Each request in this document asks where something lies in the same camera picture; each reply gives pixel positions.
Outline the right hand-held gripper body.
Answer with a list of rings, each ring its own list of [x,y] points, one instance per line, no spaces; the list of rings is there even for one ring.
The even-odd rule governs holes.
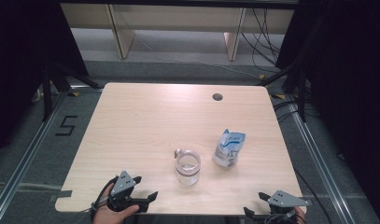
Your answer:
[[[267,201],[270,207],[269,215],[256,215],[256,224],[297,224],[295,207],[305,206],[301,198],[277,190]]]

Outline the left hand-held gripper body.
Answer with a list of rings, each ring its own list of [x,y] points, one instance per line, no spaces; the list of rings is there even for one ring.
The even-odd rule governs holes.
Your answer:
[[[132,192],[137,184],[134,177],[131,177],[126,171],[122,171],[117,177],[112,190],[108,194],[108,207],[120,212],[132,205],[138,205],[138,213],[146,213],[148,210],[148,199],[136,199],[132,197]]]

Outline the clear glass jar with lid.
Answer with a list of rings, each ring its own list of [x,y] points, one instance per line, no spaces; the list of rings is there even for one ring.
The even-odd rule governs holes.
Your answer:
[[[185,186],[196,184],[201,172],[199,154],[193,150],[178,148],[175,150],[175,159],[177,180]]]

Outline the person's right hand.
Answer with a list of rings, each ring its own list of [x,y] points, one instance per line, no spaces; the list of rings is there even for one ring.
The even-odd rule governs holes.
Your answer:
[[[300,207],[295,207],[294,210],[297,214],[297,224],[306,224],[304,211]]]

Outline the person's left hand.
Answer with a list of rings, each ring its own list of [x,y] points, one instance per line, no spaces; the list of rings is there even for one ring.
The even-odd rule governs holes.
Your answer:
[[[103,206],[95,213],[91,224],[123,224],[123,221],[139,210],[138,205],[132,205],[120,212],[110,210]]]

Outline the black metal stand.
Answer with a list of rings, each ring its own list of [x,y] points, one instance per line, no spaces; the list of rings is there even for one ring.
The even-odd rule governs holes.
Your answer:
[[[42,88],[44,93],[44,121],[46,121],[52,113],[52,93],[50,86],[54,85],[58,92],[69,91],[71,86],[66,77],[73,77],[93,89],[98,90],[103,88],[101,84],[92,81],[89,77],[83,76],[67,66],[58,63],[48,63],[45,66],[42,75]]]
[[[280,71],[259,83],[259,86],[266,87],[285,77],[282,90],[284,93],[298,91],[297,107],[303,121],[306,75],[311,70],[320,52],[322,39],[329,30],[335,1],[299,0],[276,63]]]

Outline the dark curtain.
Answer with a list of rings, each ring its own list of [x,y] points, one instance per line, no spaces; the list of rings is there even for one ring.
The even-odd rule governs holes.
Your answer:
[[[380,219],[380,0],[298,0],[277,61],[304,73],[317,108]]]
[[[0,0],[0,150],[57,63],[88,74],[59,0]]]

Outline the light wooden shelf unit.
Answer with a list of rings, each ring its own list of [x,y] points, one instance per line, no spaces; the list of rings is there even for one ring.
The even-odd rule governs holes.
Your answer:
[[[128,56],[137,30],[216,32],[224,34],[228,59],[235,60],[242,33],[283,35],[292,9],[244,7],[170,7],[62,3],[70,27],[109,29],[118,55]]]

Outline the aluminium floor rail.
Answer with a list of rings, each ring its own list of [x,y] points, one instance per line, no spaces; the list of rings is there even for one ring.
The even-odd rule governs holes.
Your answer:
[[[295,123],[342,224],[359,224],[355,219],[354,213],[350,210],[344,194],[338,187],[337,182],[334,180],[331,170],[321,155],[317,143],[306,122],[300,117],[299,107],[296,105],[290,105],[289,109],[294,113],[293,117]]]
[[[48,131],[55,120],[56,114],[59,111],[61,104],[66,98],[67,92],[59,92],[56,96],[54,103],[52,104],[52,110],[50,114],[41,122],[40,126],[35,133],[30,145],[26,148],[20,162],[16,166],[12,176],[6,182],[0,192],[0,220],[4,216],[7,208],[9,207],[20,183],[29,170],[38,150],[40,149]]]

